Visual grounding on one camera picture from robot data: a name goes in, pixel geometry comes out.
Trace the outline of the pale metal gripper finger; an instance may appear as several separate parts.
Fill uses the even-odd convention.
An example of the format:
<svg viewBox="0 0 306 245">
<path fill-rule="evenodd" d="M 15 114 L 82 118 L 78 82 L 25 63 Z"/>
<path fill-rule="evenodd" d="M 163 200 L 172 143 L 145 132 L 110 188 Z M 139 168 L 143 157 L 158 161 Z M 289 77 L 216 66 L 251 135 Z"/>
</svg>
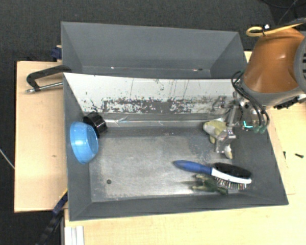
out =
<svg viewBox="0 0 306 245">
<path fill-rule="evenodd" d="M 221 95 L 213 102 L 211 111 L 226 111 L 226 110 L 227 110 L 226 96 Z"/>
<path fill-rule="evenodd" d="M 215 152 L 228 154 L 232 151 L 231 143 L 237 137 L 233 129 L 224 129 L 216 133 Z"/>
</svg>

